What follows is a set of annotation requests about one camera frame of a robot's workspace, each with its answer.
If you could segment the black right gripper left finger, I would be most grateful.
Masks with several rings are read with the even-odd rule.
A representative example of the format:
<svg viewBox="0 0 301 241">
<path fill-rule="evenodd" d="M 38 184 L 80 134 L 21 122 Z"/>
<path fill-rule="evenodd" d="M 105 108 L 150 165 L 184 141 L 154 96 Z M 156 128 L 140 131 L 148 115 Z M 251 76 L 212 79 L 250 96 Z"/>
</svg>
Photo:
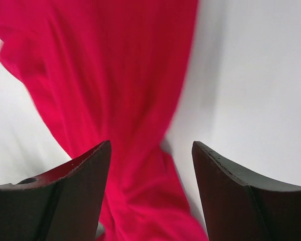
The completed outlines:
<svg viewBox="0 0 301 241">
<path fill-rule="evenodd" d="M 45 173 L 0 185 L 0 240 L 95 240 L 110 157 L 104 141 Z"/>
</svg>

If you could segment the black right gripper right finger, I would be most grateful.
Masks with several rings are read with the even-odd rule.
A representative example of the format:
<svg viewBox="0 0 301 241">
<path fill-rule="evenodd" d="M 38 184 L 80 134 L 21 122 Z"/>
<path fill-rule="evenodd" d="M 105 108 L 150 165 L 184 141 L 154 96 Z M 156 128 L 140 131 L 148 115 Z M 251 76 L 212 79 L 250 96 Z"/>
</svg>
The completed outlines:
<svg viewBox="0 0 301 241">
<path fill-rule="evenodd" d="M 192 158 L 209 240 L 301 240 L 301 186 L 258 174 L 199 141 Z"/>
</svg>

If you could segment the red t shirt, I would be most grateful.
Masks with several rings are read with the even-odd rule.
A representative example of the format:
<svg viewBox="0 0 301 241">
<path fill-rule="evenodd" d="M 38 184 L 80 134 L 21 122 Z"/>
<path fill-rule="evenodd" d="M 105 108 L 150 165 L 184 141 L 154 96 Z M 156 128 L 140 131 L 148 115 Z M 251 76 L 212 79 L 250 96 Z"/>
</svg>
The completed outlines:
<svg viewBox="0 0 301 241">
<path fill-rule="evenodd" d="M 102 240 L 206 240 L 161 142 L 197 1 L 0 1 L 1 64 L 74 158 L 111 142 Z"/>
</svg>

